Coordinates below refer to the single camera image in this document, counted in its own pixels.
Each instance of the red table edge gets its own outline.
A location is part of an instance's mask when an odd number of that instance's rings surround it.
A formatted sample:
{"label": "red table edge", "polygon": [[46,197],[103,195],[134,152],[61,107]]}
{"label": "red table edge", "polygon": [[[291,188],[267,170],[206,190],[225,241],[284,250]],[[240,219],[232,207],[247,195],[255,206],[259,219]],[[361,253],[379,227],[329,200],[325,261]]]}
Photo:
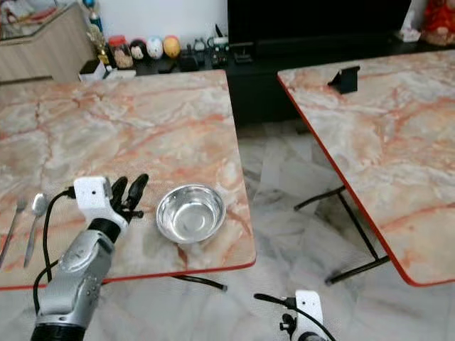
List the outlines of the red table edge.
{"label": "red table edge", "polygon": [[[106,278],[103,283],[113,283],[113,282],[120,282],[120,281],[133,281],[137,279],[147,279],[147,278],[159,278],[159,277],[172,277],[172,276],[185,276],[185,275],[194,275],[194,274],[207,274],[211,272],[224,272],[224,271],[232,271],[232,270],[241,270],[249,268],[256,263],[256,252],[255,252],[255,259],[250,263],[242,264],[242,265],[235,265],[235,266],[228,266],[226,268],[212,268],[206,270],[189,270],[189,271],[177,271],[177,272],[166,272],[162,274],[149,274],[149,275],[137,275],[137,276],[125,276],[125,277],[116,277],[116,278]],[[45,288],[45,284],[40,284],[39,288]],[[13,290],[27,290],[32,289],[33,286],[4,286],[0,287],[0,291],[13,291]]]}
{"label": "red table edge", "polygon": [[403,267],[399,263],[398,259],[393,254],[391,248],[389,247],[389,245],[385,241],[384,237],[380,233],[380,230],[378,229],[376,224],[373,222],[373,219],[370,217],[370,215],[368,214],[367,210],[363,207],[362,202],[358,199],[357,195],[355,194],[355,192],[353,191],[353,189],[349,185],[349,182],[345,179],[344,175],[342,174],[342,172],[340,171],[340,169],[336,165],[335,161],[331,158],[331,156],[328,153],[326,147],[323,145],[322,141],[320,140],[318,134],[314,131],[314,129],[310,125],[308,119],[306,119],[304,113],[300,110],[299,105],[297,104],[297,102],[292,97],[292,95],[289,92],[289,90],[287,89],[286,85],[283,83],[281,77],[279,76],[279,73],[277,74],[277,78],[278,78],[278,82],[281,84],[281,86],[283,87],[284,91],[286,92],[287,97],[291,100],[292,104],[295,106],[295,108],[299,112],[301,118],[304,120],[305,125],[308,127],[308,129],[310,129],[311,133],[313,134],[313,137],[318,141],[318,145],[321,147],[321,149],[324,152],[324,154],[326,154],[326,157],[329,160],[330,164],[332,165],[333,169],[335,170],[335,172],[337,172],[337,174],[340,177],[341,181],[343,181],[343,184],[346,186],[346,189],[348,190],[348,192],[350,193],[350,195],[354,199],[355,204],[359,207],[360,211],[367,218],[367,221],[370,224],[370,226],[371,226],[372,230],[374,231],[374,233],[376,234],[376,237],[379,239],[382,247],[384,248],[384,250],[387,253],[387,255],[390,257],[390,260],[392,261],[392,263],[395,266],[395,268],[398,270],[398,273],[403,278],[403,280],[406,283],[408,283],[410,286],[416,286],[416,287],[420,287],[420,288],[427,287],[427,286],[435,286],[435,285],[438,285],[438,284],[445,284],[445,283],[455,282],[455,278],[454,278],[454,279],[449,279],[449,280],[446,280],[446,281],[419,283],[419,282],[414,281],[411,277],[409,277],[409,275],[406,273],[406,271],[403,269]]}

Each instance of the red decoration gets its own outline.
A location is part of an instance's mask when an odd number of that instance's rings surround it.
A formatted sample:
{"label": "red decoration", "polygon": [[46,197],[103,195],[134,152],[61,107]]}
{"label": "red decoration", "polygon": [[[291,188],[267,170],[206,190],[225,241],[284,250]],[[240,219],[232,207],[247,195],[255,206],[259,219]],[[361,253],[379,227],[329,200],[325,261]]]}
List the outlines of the red decoration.
{"label": "red decoration", "polygon": [[435,45],[455,44],[455,0],[429,0],[422,38]]}

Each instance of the egg-shaped figurine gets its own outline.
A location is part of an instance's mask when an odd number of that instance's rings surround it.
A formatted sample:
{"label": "egg-shaped figurine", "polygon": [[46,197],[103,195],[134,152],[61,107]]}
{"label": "egg-shaped figurine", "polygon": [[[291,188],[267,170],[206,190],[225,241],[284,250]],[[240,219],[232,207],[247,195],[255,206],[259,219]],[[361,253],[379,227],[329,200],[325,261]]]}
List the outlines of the egg-shaped figurine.
{"label": "egg-shaped figurine", "polygon": [[153,59],[159,59],[163,55],[163,43],[158,37],[147,39],[147,53]]}
{"label": "egg-shaped figurine", "polygon": [[164,53],[170,58],[177,58],[180,53],[180,43],[175,36],[166,36],[164,38],[163,47]]}
{"label": "egg-shaped figurine", "polygon": [[146,43],[142,39],[134,39],[129,44],[131,55],[135,60],[143,60],[147,57]]}

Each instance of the wire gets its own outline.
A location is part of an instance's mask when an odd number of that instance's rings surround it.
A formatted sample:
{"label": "wire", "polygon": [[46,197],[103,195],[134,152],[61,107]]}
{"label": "wire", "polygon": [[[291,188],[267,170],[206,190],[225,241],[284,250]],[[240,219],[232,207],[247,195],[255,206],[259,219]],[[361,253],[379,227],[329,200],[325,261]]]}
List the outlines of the wire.
{"label": "wire", "polygon": [[313,316],[305,313],[304,311],[298,309],[296,306],[294,306],[295,303],[290,303],[290,301],[288,300],[280,300],[278,298],[275,298],[273,296],[269,296],[269,295],[265,295],[263,293],[256,293],[254,295],[254,297],[257,299],[257,300],[261,300],[261,301],[267,301],[267,302],[272,302],[272,303],[276,303],[276,304],[280,304],[280,305],[284,305],[286,308],[290,309],[290,310],[293,310],[299,314],[302,314],[303,316],[305,316],[306,318],[308,318],[312,323],[314,323],[315,325],[317,325],[318,327],[320,327],[320,329],[327,335],[327,337],[331,340],[331,341],[336,341],[336,338],[328,331],[328,329],[326,327],[324,327],[317,319],[315,319]]}
{"label": "wire", "polygon": [[52,264],[50,264],[49,268],[44,268],[42,272],[40,272],[36,279],[35,283],[33,283],[33,304],[35,306],[35,313],[38,314],[38,311],[40,311],[40,303],[38,302],[38,285],[40,283],[40,280],[43,278],[44,274],[48,271],[51,270],[55,265],[58,264],[58,261],[54,261]]}
{"label": "wire", "polygon": [[74,193],[74,188],[73,188],[73,190],[67,189],[61,193],[58,193],[49,202],[48,210],[45,214],[44,228],[43,228],[43,253],[44,253],[44,264],[45,264],[44,270],[47,273],[48,282],[50,282],[52,280],[52,271],[50,270],[51,267],[50,267],[50,260],[49,260],[49,251],[48,251],[48,229],[49,229],[50,212],[52,211],[52,207],[54,206],[55,202],[58,200],[59,197],[62,197],[64,195],[71,197],[73,193]]}
{"label": "wire", "polygon": [[210,279],[194,277],[194,276],[173,276],[173,277],[176,279],[181,279],[182,281],[195,282],[195,283],[205,284],[207,286],[212,286],[213,288],[220,289],[221,291],[228,291],[228,286],[215,282],[215,281],[211,281]]}

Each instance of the television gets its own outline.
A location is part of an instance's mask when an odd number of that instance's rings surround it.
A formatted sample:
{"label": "television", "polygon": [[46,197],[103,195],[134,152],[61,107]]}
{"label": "television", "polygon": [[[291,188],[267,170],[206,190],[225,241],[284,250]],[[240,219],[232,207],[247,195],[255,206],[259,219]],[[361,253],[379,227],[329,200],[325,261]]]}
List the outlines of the television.
{"label": "television", "polygon": [[227,0],[232,47],[373,36],[401,28],[411,0]]}

